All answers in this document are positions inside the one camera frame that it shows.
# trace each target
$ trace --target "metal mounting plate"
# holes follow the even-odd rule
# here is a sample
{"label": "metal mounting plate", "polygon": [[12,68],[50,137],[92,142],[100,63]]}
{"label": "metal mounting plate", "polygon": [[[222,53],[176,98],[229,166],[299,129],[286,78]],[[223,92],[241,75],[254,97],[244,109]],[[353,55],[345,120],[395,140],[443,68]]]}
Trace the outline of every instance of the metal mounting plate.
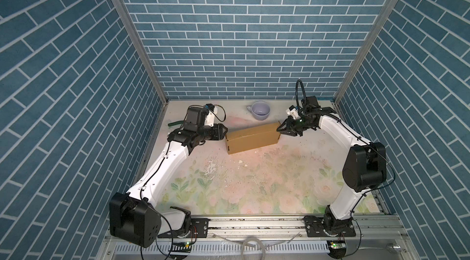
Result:
{"label": "metal mounting plate", "polygon": [[[323,219],[316,216],[305,216],[305,229],[307,231],[307,237],[338,237],[338,235],[329,235],[323,229]],[[355,237],[356,232],[354,227],[345,228],[342,236],[344,237]]]}
{"label": "metal mounting plate", "polygon": [[[191,218],[191,226],[196,227],[197,238],[207,237],[208,225],[209,225],[208,218]],[[158,238],[172,238],[172,234],[170,232],[167,232],[167,233],[158,235]],[[188,235],[186,235],[186,237],[183,237],[183,238],[191,238],[191,233],[189,233]]]}

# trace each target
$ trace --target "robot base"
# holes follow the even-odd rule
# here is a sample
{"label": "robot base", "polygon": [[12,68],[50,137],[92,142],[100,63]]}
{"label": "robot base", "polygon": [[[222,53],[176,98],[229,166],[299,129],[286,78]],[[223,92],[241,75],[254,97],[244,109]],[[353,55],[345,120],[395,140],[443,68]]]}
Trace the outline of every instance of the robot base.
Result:
{"label": "robot base", "polygon": [[355,237],[356,231],[352,225],[352,217],[345,220],[338,220],[333,216],[329,205],[325,210],[323,218],[313,215],[304,217],[305,228],[308,237]]}
{"label": "robot base", "polygon": [[[209,226],[209,219],[208,218],[191,218],[190,219],[190,227],[188,228],[188,232],[185,234],[177,233],[173,231],[173,238],[191,238],[191,233],[189,230],[192,227],[196,228],[197,238],[207,238],[207,228]],[[171,232],[166,232],[158,235],[158,238],[172,238]]]}

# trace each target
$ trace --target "aluminum frame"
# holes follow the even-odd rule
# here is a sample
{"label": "aluminum frame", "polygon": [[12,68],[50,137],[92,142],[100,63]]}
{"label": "aluminum frame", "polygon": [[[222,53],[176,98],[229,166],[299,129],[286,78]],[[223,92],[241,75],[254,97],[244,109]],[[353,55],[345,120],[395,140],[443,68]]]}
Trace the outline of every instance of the aluminum frame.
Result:
{"label": "aluminum frame", "polygon": [[[300,234],[293,240],[294,243],[301,243],[311,240],[331,240],[330,237],[307,237],[304,215],[197,215],[193,218],[208,218],[209,227],[208,238],[198,238],[198,241],[211,242],[220,240],[214,236],[217,234],[229,240],[244,240],[248,236],[257,237],[264,241],[289,240],[294,235]],[[408,237],[397,215],[384,214],[356,214],[354,218],[358,221],[362,232],[363,245],[382,245],[384,242],[395,242],[399,244],[406,252],[402,252],[403,260],[418,260],[414,246]],[[357,242],[360,238],[357,223],[354,223],[356,237],[346,238],[347,242]],[[186,241],[185,239],[175,239],[175,241]],[[112,237],[109,232],[103,240],[98,260],[111,260],[114,256],[114,249],[117,243],[126,242],[119,238]],[[159,242],[168,242],[168,239],[160,239]]]}
{"label": "aluminum frame", "polygon": [[137,33],[137,29],[134,26],[134,23],[132,22],[131,16],[129,15],[129,11],[126,8],[126,5],[124,4],[124,0],[111,0],[114,4],[114,7],[116,8],[116,12],[119,15],[119,18],[121,19],[124,28],[127,31],[127,34],[129,34],[129,37],[131,38],[132,44],[135,47],[135,50],[137,51],[137,54],[139,55],[142,64],[144,65],[145,70],[147,71],[147,74],[150,77],[150,81],[152,81],[153,86],[155,87],[155,91],[157,92],[158,96],[160,96],[160,99],[163,102],[163,105],[168,104],[168,99],[165,95],[165,91],[163,91],[162,86],[160,85],[160,82],[158,81],[158,78],[156,76],[155,70],[153,69],[152,63],[150,61],[150,58],[145,51],[144,45],[142,43],[142,40]]}
{"label": "aluminum frame", "polygon": [[142,160],[139,164],[139,168],[137,169],[137,172],[135,173],[134,180],[132,181],[132,185],[135,185],[135,183],[141,178],[144,173],[145,169],[147,168],[147,165],[149,164],[149,159],[150,155],[152,154],[153,148],[155,147],[155,141],[158,136],[158,132],[160,131],[160,128],[162,127],[163,124],[163,119],[165,118],[165,113],[168,108],[168,104],[164,104],[162,108],[160,109],[160,112],[158,113],[158,118],[156,119],[155,126],[153,127],[152,134],[150,135],[149,142],[147,143],[147,147],[145,148],[144,156],[142,157]]}
{"label": "aluminum frame", "polygon": [[384,26],[385,22],[387,21],[388,17],[390,16],[392,10],[394,9],[395,5],[397,4],[398,0],[385,0],[382,9],[380,10],[376,21],[372,25],[370,32],[367,34],[364,43],[359,48],[357,52],[356,58],[351,63],[351,67],[349,68],[348,72],[344,76],[344,80],[339,86],[338,91],[336,92],[335,96],[333,97],[334,101],[338,103],[346,93],[346,90],[351,83],[352,79],[356,75],[356,72],[362,65],[362,62],[366,58],[367,53],[369,53],[370,48],[374,44],[375,40],[377,39],[382,27]]}

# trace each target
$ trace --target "black joint housing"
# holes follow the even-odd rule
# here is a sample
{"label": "black joint housing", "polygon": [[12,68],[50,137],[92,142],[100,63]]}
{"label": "black joint housing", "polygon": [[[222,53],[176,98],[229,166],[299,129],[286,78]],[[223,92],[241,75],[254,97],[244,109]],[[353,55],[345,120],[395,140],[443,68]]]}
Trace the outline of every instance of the black joint housing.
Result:
{"label": "black joint housing", "polygon": [[385,146],[379,142],[349,148],[343,167],[344,182],[357,193],[380,185],[387,179],[384,157]]}
{"label": "black joint housing", "polygon": [[186,120],[181,128],[177,128],[168,135],[168,142],[180,142],[183,146],[188,147],[188,152],[191,154],[193,149],[204,141],[222,140],[228,132],[223,124],[216,123],[213,127],[204,125],[206,116],[214,108],[215,106],[212,104],[206,104],[204,107],[188,107]]}
{"label": "black joint housing", "polygon": [[115,193],[109,201],[109,231],[141,247],[149,247],[155,241],[162,220],[150,204],[129,197],[129,194]]}

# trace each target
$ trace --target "black cable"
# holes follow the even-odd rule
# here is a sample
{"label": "black cable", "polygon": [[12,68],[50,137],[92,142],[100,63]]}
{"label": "black cable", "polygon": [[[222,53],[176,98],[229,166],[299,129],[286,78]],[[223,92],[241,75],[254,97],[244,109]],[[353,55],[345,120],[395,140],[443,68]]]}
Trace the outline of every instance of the black cable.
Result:
{"label": "black cable", "polygon": [[[170,150],[170,144],[171,144],[171,141],[168,142],[168,148],[166,149],[165,155],[168,155],[168,151]],[[142,199],[142,191],[143,191],[143,188],[144,188],[145,185],[150,181],[150,179],[158,172],[158,170],[159,170],[160,167],[162,166],[163,161],[165,161],[165,157],[163,157],[162,162],[160,163],[160,165],[158,166],[158,168],[156,169],[156,171],[155,171],[155,172],[149,177],[149,179],[148,179],[147,181],[145,181],[145,183],[142,185],[141,191],[139,192],[141,201],[143,201],[143,199]],[[170,232],[171,232],[171,234],[172,234],[172,244],[171,244],[171,246],[170,246],[170,250],[171,250],[172,247],[173,247],[173,229],[172,229],[172,226],[170,225],[170,222],[166,219],[165,216],[163,216],[160,212],[158,212],[157,210],[155,210],[155,208],[153,208],[152,205],[150,205],[148,202],[145,202],[145,203],[147,203],[147,205],[150,207],[150,209],[152,209],[153,211],[155,211],[155,212],[156,212],[160,217],[162,217],[162,218],[166,221],[166,223],[168,224],[168,227],[170,228]],[[168,253],[168,255],[165,255],[165,256],[166,256],[165,260],[167,260],[168,257],[170,257],[170,253]],[[144,257],[143,257],[143,255],[142,255],[142,247],[141,247],[141,257],[142,257],[142,260],[144,260]]]}
{"label": "black cable", "polygon": [[214,104],[214,106],[218,106],[218,107],[222,108],[222,110],[224,111],[224,120],[222,120],[222,121],[221,121],[221,120],[215,115],[215,113],[214,113],[215,117],[217,117],[217,119],[218,119],[220,122],[224,122],[224,121],[227,119],[227,113],[225,113],[225,109],[224,109],[222,106],[220,106],[219,104]]}
{"label": "black cable", "polygon": [[395,181],[395,178],[396,178],[396,176],[397,176],[397,174],[396,174],[396,172],[395,172],[395,169],[393,169],[393,167],[391,166],[391,163],[387,160],[387,158],[385,158],[384,156],[382,156],[374,147],[372,147],[372,145],[371,145],[372,142],[370,142],[370,144],[369,144],[369,143],[367,143],[366,141],[364,141],[364,140],[361,138],[361,136],[357,136],[356,134],[354,134],[348,127],[346,127],[346,126],[344,125],[344,123],[341,121],[341,118],[339,118],[338,116],[335,116],[335,115],[332,115],[332,114],[326,113],[326,112],[314,112],[314,113],[310,113],[310,114],[326,115],[326,116],[329,116],[329,117],[333,118],[334,120],[336,120],[337,122],[339,122],[348,132],[350,132],[350,134],[353,135],[358,141],[361,141],[361,142],[363,142],[364,144],[367,144],[367,145],[371,146],[370,148],[372,149],[372,151],[374,151],[375,153],[377,153],[377,155],[380,156],[383,160],[385,160],[385,162],[388,164],[388,166],[390,166],[390,169],[391,169],[391,171],[392,171],[392,173],[393,173],[393,178],[392,178],[392,180],[391,180],[388,184],[386,184],[386,185],[383,185],[383,186],[378,187],[378,188],[373,188],[373,189],[371,189],[371,190],[365,192],[365,193],[363,194],[363,196],[364,196],[366,193],[369,193],[369,192],[371,192],[371,191],[375,191],[375,190],[380,190],[380,189],[386,188],[386,187],[390,186],[390,185]]}
{"label": "black cable", "polygon": [[302,115],[302,112],[305,111],[305,108],[301,107],[298,102],[298,85],[300,84],[300,88],[302,89],[302,95],[304,96],[305,103],[307,103],[307,94],[305,93],[304,83],[301,79],[298,79],[295,83],[295,101],[297,103],[297,113]]}
{"label": "black cable", "polygon": [[[171,141],[168,142],[168,148],[166,150],[166,153],[165,155],[168,155],[168,151],[170,149],[170,144],[171,144]],[[160,165],[158,166],[158,168],[156,169],[156,171],[149,177],[149,179],[147,181],[145,181],[145,183],[142,185],[141,187],[141,191],[140,191],[140,197],[141,197],[141,201],[142,201],[142,191],[143,191],[143,188],[145,187],[145,185],[151,180],[151,178],[157,173],[157,171],[160,169],[160,167],[162,166],[162,163],[163,161],[165,161],[165,157],[163,157],[162,159],[162,162],[160,163]]]}
{"label": "black cable", "polygon": [[197,229],[195,226],[193,226],[194,228],[194,243],[192,243],[191,245],[194,245],[197,241]]}
{"label": "black cable", "polygon": [[349,253],[349,254],[347,254],[347,255],[344,255],[342,258],[348,257],[348,256],[351,256],[351,255],[355,254],[357,251],[359,251],[359,247],[361,246],[361,241],[362,241],[362,231],[361,231],[361,227],[359,226],[359,223],[357,222],[357,220],[355,220],[355,219],[353,219],[353,220],[356,222],[357,227],[359,228],[359,243],[356,245],[356,250],[355,250],[354,252]]}
{"label": "black cable", "polygon": [[155,239],[155,245],[156,245],[157,249],[160,251],[160,253],[163,254],[163,256],[165,256],[165,260],[167,260],[168,257],[170,257],[170,254],[171,254],[171,252],[172,252],[172,250],[173,250],[173,228],[172,228],[171,224],[168,222],[168,220],[166,219],[165,216],[163,216],[160,212],[158,212],[158,211],[155,210],[155,209],[153,209],[153,211],[155,211],[160,217],[162,217],[162,218],[166,221],[166,223],[168,224],[168,228],[170,229],[170,233],[171,233],[171,235],[172,235],[172,243],[171,243],[171,245],[170,245],[170,249],[168,250],[168,255],[165,254],[165,253],[163,253],[163,252],[160,250],[160,247],[158,247],[158,243],[157,243],[157,241],[156,241],[156,239]]}

